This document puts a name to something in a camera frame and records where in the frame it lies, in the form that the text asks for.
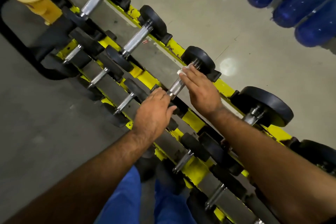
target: leg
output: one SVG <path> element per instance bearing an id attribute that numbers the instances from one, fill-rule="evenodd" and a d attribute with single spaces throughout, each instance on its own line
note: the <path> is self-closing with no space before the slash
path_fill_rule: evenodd
<path id="1" fill-rule="evenodd" d="M 132 166 L 106 202 L 95 224 L 139 223 L 140 198 L 140 175 L 135 166 Z"/>
<path id="2" fill-rule="evenodd" d="M 182 195 L 174 195 L 155 182 L 155 224 L 196 224 Z"/>

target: tiled floor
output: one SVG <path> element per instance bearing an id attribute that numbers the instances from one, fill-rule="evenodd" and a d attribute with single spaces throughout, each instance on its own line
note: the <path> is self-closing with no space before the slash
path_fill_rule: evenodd
<path id="1" fill-rule="evenodd" d="M 203 48 L 234 89 L 263 88 L 283 99 L 294 119 L 285 131 L 336 148 L 336 56 L 296 42 L 294 29 L 270 20 L 271 9 L 246 0 L 132 0 L 150 5 L 183 47 Z"/>

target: hand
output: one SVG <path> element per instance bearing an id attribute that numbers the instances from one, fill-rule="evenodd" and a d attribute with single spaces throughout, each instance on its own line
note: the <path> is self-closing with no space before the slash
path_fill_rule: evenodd
<path id="1" fill-rule="evenodd" d="M 170 97 L 162 88 L 154 90 L 136 112 L 132 131 L 148 138 L 151 143 L 155 141 L 168 126 L 173 111 L 177 108 L 168 108 L 169 103 Z"/>
<path id="2" fill-rule="evenodd" d="M 196 110 L 209 119 L 214 112 L 225 108 L 221 102 L 221 96 L 213 83 L 193 65 L 190 69 L 183 68 L 180 78 L 187 86 L 190 94 L 191 104 Z"/>

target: dumbbell rack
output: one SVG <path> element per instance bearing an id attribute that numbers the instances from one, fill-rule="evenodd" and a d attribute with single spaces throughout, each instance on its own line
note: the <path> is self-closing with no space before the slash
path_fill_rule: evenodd
<path id="1" fill-rule="evenodd" d="M 119 6 L 115 5 L 113 2 L 109 1 L 111 5 L 113 5 L 119 12 L 121 12 L 124 16 L 126 16 L 130 21 L 132 21 L 136 26 L 141 27 L 140 23 L 138 21 L 138 17 L 140 16 L 140 13 L 137 9 L 130 6 L 130 9 L 126 13 L 123 9 L 121 9 Z M 184 53 L 184 49 L 177 44 L 173 39 L 171 39 L 167 45 L 164 45 L 162 42 L 158 41 L 155 37 L 152 35 L 149 35 L 157 44 L 159 44 L 162 48 L 165 49 L 172 57 L 174 57 L 178 62 L 180 62 L 182 65 L 185 65 L 183 61 L 181 60 L 181 56 Z M 114 42 L 111 38 L 106 37 L 103 40 L 100 41 L 100 44 L 103 47 L 106 47 L 107 45 L 111 45 L 116 50 L 120 50 L 121 47 Z M 58 55 L 61 57 L 65 57 L 75 46 L 76 42 L 72 41 L 64 50 L 62 50 Z M 134 77 L 139 79 L 142 83 L 144 83 L 145 86 L 147 86 L 149 89 L 151 89 L 155 84 L 158 84 L 160 86 L 163 86 L 156 78 L 154 78 L 147 70 L 144 68 L 137 66 L 136 64 L 132 63 L 134 66 L 134 69 L 130 72 L 130 74 Z M 83 73 L 84 79 L 91 79 L 90 75 L 86 74 L 85 71 L 81 71 Z M 124 79 L 122 80 L 119 85 L 126 89 L 126 86 L 123 84 Z M 234 107 L 238 112 L 241 113 L 230 101 L 230 97 L 234 94 L 234 90 L 230 88 L 225 82 L 223 82 L 221 79 L 218 79 L 215 83 L 216 88 L 220 92 L 222 98 L 229 103 L 232 107 Z M 102 100 L 103 103 L 108 103 L 112 106 L 116 106 L 113 104 L 110 100 L 110 98 L 104 98 Z M 124 113 L 126 117 L 130 120 L 128 124 L 126 125 L 127 128 L 132 128 L 132 119 L 129 117 L 126 113 Z M 196 133 L 200 132 L 202 128 L 209 127 L 195 112 L 193 112 L 190 108 L 187 107 L 186 112 L 181 117 L 183 121 L 185 121 Z M 281 128 L 271 125 L 270 127 L 261 127 L 262 131 L 272 137 L 273 139 L 277 141 L 284 141 L 289 140 L 292 137 L 284 132 Z M 183 133 L 176 129 L 174 131 L 169 132 L 171 136 L 173 136 L 177 141 L 183 136 Z M 171 161 L 176 163 L 176 161 L 165 153 L 165 151 L 156 144 L 156 155 L 161 160 L 165 158 L 169 158 Z M 207 162 L 202 162 L 197 158 L 191 158 L 191 160 L 186 164 L 186 166 L 182 169 L 182 173 L 185 175 L 187 186 L 192 188 L 194 186 L 198 186 L 200 181 L 209 173 L 209 167 L 211 167 L 214 163 L 211 160 L 208 160 Z M 244 176 L 248 176 L 247 171 L 243 171 L 242 174 Z M 217 217 L 222 220 L 225 218 L 225 214 L 222 213 L 218 208 L 215 210 L 215 214 Z"/>

